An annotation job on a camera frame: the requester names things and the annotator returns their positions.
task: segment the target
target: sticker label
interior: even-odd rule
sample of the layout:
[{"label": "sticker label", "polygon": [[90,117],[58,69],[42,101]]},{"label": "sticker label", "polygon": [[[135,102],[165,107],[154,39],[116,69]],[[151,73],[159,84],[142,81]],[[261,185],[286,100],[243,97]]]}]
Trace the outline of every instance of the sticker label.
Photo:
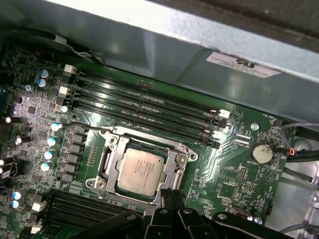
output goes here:
[{"label": "sticker label", "polygon": [[219,52],[213,52],[206,61],[215,63],[221,66],[232,68],[237,71],[245,72],[260,78],[267,78],[281,74],[280,71],[275,71],[264,66],[249,62],[247,60],[225,55]]}]

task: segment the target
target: integrated circuit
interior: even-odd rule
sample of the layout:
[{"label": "integrated circuit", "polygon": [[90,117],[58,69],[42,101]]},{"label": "integrated circuit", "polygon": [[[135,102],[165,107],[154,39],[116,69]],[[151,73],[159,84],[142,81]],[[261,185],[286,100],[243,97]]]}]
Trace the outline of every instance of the integrated circuit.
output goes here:
[{"label": "integrated circuit", "polygon": [[35,107],[29,106],[29,108],[28,108],[28,113],[29,113],[29,114],[34,114],[34,113],[35,113]]}]

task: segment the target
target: gray wire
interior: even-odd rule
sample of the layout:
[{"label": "gray wire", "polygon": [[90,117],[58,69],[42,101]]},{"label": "gray wire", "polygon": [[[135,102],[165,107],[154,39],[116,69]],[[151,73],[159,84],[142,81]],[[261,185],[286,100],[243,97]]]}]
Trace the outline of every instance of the gray wire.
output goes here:
[{"label": "gray wire", "polygon": [[291,123],[291,124],[288,124],[288,125],[282,127],[280,129],[280,131],[279,131],[279,134],[283,138],[283,141],[284,141],[285,145],[288,148],[292,148],[289,140],[285,136],[285,130],[287,130],[289,128],[294,128],[294,127],[316,127],[316,126],[319,126],[319,123],[302,123],[302,122],[300,122],[300,123]]},{"label": "gray wire", "polygon": [[311,224],[297,224],[297,225],[292,225],[289,226],[287,228],[284,228],[282,230],[280,230],[280,233],[289,233],[289,232],[293,232],[296,230],[301,230],[301,229],[312,229],[315,230],[315,232],[317,233],[319,231],[319,227],[315,226],[315,225],[311,225]]}]

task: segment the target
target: electrolytic capacitor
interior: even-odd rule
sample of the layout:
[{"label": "electrolytic capacitor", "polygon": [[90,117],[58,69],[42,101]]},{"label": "electrolytic capacitor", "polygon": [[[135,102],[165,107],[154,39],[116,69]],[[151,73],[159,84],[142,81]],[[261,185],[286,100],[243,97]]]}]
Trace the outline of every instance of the electrolytic capacitor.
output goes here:
[{"label": "electrolytic capacitor", "polygon": [[15,142],[17,144],[24,144],[24,143],[28,143],[31,142],[32,138],[30,136],[22,136],[22,137],[17,137]]},{"label": "electrolytic capacitor", "polygon": [[50,138],[47,140],[47,143],[48,143],[49,146],[54,146],[54,145],[60,143],[60,138],[59,138],[58,136],[50,137]]},{"label": "electrolytic capacitor", "polygon": [[51,129],[52,129],[53,132],[56,132],[56,131],[58,131],[61,128],[62,128],[62,123],[61,122],[53,123],[51,125]]},{"label": "electrolytic capacitor", "polygon": [[19,200],[13,200],[10,204],[10,206],[14,209],[17,209],[19,207],[22,207],[24,205],[24,199],[20,198]]},{"label": "electrolytic capacitor", "polygon": [[7,164],[0,167],[0,174],[6,173],[11,170],[11,164]]},{"label": "electrolytic capacitor", "polygon": [[54,168],[54,163],[52,161],[46,161],[45,163],[42,163],[41,165],[41,170],[43,172],[47,172],[52,168]]},{"label": "electrolytic capacitor", "polygon": [[54,157],[56,157],[56,155],[58,154],[58,152],[55,149],[50,149],[49,151],[46,151],[44,153],[44,158],[47,160],[53,159]]},{"label": "electrolytic capacitor", "polygon": [[40,74],[40,77],[43,79],[51,79],[52,78],[52,74],[45,69],[40,70],[39,74]]},{"label": "electrolytic capacitor", "polygon": [[7,123],[21,123],[21,118],[20,117],[7,117],[5,118],[5,122]]},{"label": "electrolytic capacitor", "polygon": [[14,162],[13,157],[3,158],[3,159],[0,159],[0,166],[6,165],[12,162]]},{"label": "electrolytic capacitor", "polygon": [[45,79],[42,79],[42,78],[39,79],[37,83],[38,83],[38,86],[41,87],[41,88],[45,88],[46,89],[46,88],[50,87],[50,82],[48,80],[45,80]]},{"label": "electrolytic capacitor", "polygon": [[26,190],[24,188],[20,188],[19,190],[12,193],[12,197],[15,200],[19,200],[20,198],[23,198],[26,195]]}]

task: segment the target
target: green circuit board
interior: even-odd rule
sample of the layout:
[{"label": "green circuit board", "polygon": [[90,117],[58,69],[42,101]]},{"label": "green circuit board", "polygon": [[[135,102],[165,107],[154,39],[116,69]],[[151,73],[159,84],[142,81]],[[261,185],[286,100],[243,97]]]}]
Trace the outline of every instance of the green circuit board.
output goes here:
[{"label": "green circuit board", "polygon": [[[101,198],[85,187],[86,179],[96,176],[104,149],[105,140],[97,131],[86,133],[82,160],[73,182],[61,180],[74,130],[52,132],[51,125],[73,121],[98,127],[116,125],[182,142],[198,154],[195,162],[187,164],[181,184],[187,207],[211,218],[214,213],[228,211],[234,205],[247,210],[252,217],[266,221],[287,159],[276,152],[276,147],[285,148],[279,136],[280,127],[274,123],[279,118],[81,59],[51,52],[45,54],[52,59],[41,59],[35,53],[39,52],[34,47],[13,44],[5,44],[2,51],[2,56],[12,56],[12,67],[2,69],[2,72],[13,80],[12,84],[1,87],[5,91],[2,118],[23,117],[23,124],[13,125],[9,140],[1,146],[1,158],[16,155],[27,161],[23,175],[12,181],[12,192],[20,188],[33,188],[37,192],[58,189],[143,212],[143,206]],[[56,93],[66,85],[61,78],[65,64],[78,70],[75,82],[81,84],[72,83],[68,87],[73,92],[81,92],[81,96],[73,96],[76,104],[63,113],[57,104]],[[37,85],[41,69],[53,75],[47,88]],[[26,85],[31,85],[32,91],[26,91]],[[15,96],[22,97],[21,104],[14,102]],[[216,116],[214,123],[207,121],[206,116],[216,109],[230,114],[224,118]],[[223,119],[227,125],[219,128],[217,124]],[[258,130],[251,129],[253,123],[259,126]],[[207,136],[204,129],[222,134],[220,139],[212,138],[213,142],[220,143],[217,148],[207,145],[211,136]],[[15,138],[21,132],[32,136],[32,141],[16,146]],[[50,136],[58,136],[61,143],[48,146]],[[287,136],[292,140],[294,132],[287,132]],[[251,147],[261,141],[273,149],[273,157],[267,164],[259,164],[250,157]],[[43,154],[52,148],[59,155],[53,159],[55,167],[42,172]],[[24,206],[13,209],[10,207],[12,197],[6,193],[0,195],[0,237],[10,239],[18,236],[24,227],[32,226],[28,219],[34,194],[27,193]],[[57,238],[67,238],[76,232],[74,228],[61,228]]]}]

